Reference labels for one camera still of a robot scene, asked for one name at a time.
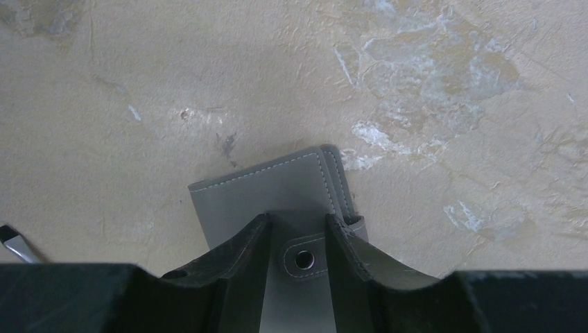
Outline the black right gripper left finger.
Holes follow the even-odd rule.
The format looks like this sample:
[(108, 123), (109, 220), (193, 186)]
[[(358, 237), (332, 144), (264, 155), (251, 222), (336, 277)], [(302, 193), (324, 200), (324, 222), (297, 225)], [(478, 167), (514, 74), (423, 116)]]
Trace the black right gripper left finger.
[(182, 307), (198, 319), (197, 332), (258, 332), (273, 225), (254, 217), (236, 235), (162, 280), (182, 289)]

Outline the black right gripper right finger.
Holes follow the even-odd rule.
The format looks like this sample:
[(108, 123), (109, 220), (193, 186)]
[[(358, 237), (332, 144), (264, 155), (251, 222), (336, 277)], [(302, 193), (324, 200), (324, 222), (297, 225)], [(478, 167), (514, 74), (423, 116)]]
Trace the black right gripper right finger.
[(334, 214), (325, 216), (325, 251), (337, 332), (397, 332), (389, 297), (439, 281), (385, 254)]

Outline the grey leather card holder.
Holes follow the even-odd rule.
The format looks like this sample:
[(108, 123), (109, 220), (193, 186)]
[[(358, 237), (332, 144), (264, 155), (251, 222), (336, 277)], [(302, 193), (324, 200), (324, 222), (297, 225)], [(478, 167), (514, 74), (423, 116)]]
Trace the grey leather card holder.
[(189, 186), (201, 228), (215, 248), (267, 214), (272, 224), (265, 294), (258, 310), (238, 308), (225, 332), (335, 332), (325, 253), (325, 217), (362, 239), (339, 150), (330, 144)]

